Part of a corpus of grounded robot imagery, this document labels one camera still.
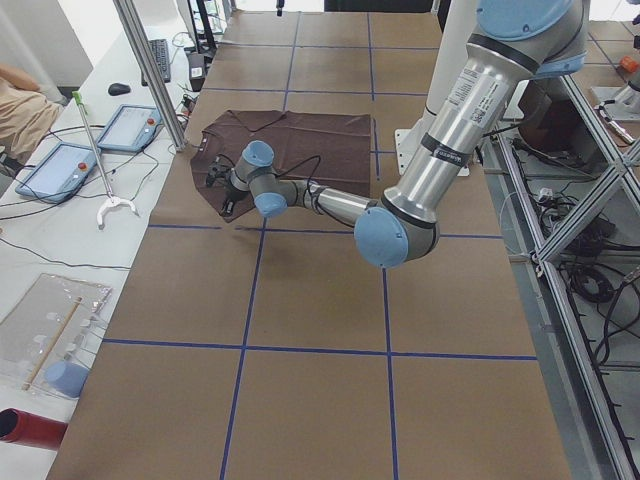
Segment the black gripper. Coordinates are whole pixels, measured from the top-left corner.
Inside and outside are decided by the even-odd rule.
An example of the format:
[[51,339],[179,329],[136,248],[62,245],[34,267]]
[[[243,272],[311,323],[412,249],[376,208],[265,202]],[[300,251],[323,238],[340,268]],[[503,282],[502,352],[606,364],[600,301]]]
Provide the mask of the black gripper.
[[222,204],[222,214],[233,214],[236,202],[244,200],[249,194],[248,190],[235,187],[232,184],[226,186],[226,199]]

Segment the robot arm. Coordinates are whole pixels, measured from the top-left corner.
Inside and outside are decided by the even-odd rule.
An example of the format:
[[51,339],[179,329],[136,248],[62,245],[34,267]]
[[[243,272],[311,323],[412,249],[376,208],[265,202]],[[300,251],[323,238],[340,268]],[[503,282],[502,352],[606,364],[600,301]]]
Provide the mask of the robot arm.
[[327,215],[354,229],[361,256],[391,268],[430,253],[439,239],[436,209],[475,148],[504,113],[523,81],[582,68],[587,1],[471,1],[474,21],[466,63],[394,186],[377,200],[312,180],[283,180],[274,152],[252,141],[226,175],[230,201],[251,197],[264,218],[289,207]]

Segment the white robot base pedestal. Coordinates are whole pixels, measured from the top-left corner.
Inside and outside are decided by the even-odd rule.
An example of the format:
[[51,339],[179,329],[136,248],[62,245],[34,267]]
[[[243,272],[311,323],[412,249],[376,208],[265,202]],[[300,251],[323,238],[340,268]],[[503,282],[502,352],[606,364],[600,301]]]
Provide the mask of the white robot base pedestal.
[[400,175],[405,172],[422,137],[436,120],[444,101],[467,61],[466,43],[476,26],[477,6],[476,0],[433,2],[432,13],[438,19],[442,30],[442,39],[422,116],[411,129],[397,129],[395,131],[396,156]]

